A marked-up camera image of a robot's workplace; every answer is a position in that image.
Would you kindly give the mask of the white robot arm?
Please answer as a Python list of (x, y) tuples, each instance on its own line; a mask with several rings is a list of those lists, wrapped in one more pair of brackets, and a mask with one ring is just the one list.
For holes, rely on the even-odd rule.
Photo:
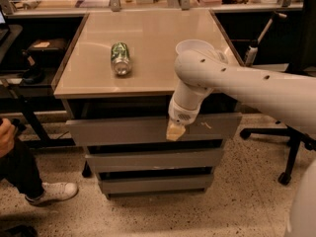
[[(230, 98), (285, 125), (291, 149), (278, 181), (290, 181), (297, 150), (316, 151), (316, 79), (307, 75), (231, 65), (212, 50), (189, 49), (177, 55), (178, 84), (169, 104), (166, 137), (177, 140), (195, 122), (211, 92)], [(282, 237), (316, 237), (316, 158), (302, 173)]]

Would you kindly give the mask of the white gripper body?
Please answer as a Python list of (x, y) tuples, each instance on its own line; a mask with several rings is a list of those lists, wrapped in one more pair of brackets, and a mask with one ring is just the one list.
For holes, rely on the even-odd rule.
[(189, 110), (181, 107), (174, 99), (171, 99), (168, 109), (169, 118), (179, 125), (189, 125), (193, 123), (199, 113), (199, 107)]

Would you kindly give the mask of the person's hand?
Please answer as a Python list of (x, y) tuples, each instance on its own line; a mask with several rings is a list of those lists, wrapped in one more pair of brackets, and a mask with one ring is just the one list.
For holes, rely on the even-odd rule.
[(7, 155), (15, 143), (15, 127), (7, 118), (2, 119), (0, 124), (0, 158)]

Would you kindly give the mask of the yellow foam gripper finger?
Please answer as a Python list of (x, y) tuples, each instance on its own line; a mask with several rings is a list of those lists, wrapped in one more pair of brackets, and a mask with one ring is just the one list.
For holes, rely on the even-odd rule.
[(166, 139), (170, 141), (177, 141), (181, 136), (186, 132), (186, 127), (177, 120), (169, 119), (167, 130), (166, 130)]

